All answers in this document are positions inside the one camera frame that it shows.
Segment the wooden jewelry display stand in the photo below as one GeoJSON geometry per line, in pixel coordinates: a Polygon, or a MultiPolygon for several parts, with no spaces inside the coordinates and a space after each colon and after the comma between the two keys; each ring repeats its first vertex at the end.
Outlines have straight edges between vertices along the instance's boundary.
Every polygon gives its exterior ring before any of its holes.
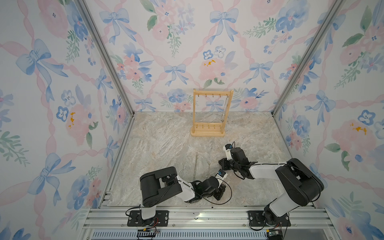
{"type": "Polygon", "coordinates": [[[234,91],[193,91],[193,137],[224,137],[234,91]],[[205,98],[205,107],[197,112],[197,103],[205,98]]]}

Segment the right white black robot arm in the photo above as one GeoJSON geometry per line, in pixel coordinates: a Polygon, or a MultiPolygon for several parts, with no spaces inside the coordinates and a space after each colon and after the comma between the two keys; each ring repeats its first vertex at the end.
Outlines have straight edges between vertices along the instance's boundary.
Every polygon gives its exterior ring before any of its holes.
{"type": "Polygon", "coordinates": [[[296,158],[284,163],[258,163],[250,162],[245,152],[233,144],[223,149],[226,157],[219,161],[222,170],[233,171],[242,180],[272,179],[283,185],[283,194],[264,208],[262,221],[266,225],[277,225],[290,211],[316,201],[325,189],[322,181],[296,158]]]}

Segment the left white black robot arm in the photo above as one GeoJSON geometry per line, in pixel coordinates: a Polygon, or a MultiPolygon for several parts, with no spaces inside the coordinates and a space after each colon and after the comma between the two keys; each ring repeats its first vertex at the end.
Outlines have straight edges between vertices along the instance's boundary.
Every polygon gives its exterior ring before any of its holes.
{"type": "Polygon", "coordinates": [[[142,204],[140,207],[142,220],[154,218],[156,206],[170,198],[178,197],[185,203],[196,203],[201,199],[214,197],[219,201],[226,188],[227,173],[220,169],[216,175],[204,181],[187,182],[177,173],[175,167],[144,174],[140,177],[142,204]]]}

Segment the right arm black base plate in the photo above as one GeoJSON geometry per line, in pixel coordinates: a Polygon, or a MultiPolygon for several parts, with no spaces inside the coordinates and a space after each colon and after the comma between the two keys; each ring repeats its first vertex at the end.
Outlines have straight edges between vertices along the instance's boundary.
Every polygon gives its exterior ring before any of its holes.
{"type": "Polygon", "coordinates": [[[282,227],[291,226],[288,213],[281,217],[265,211],[247,211],[247,214],[251,227],[275,227],[277,224],[282,227]]]}

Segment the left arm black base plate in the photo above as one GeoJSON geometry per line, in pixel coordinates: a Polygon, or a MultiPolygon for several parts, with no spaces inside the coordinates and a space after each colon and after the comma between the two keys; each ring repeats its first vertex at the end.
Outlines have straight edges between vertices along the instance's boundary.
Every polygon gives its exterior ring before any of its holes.
{"type": "Polygon", "coordinates": [[[169,222],[169,211],[156,211],[151,218],[145,219],[142,211],[133,210],[128,214],[128,227],[167,227],[169,222]]]}

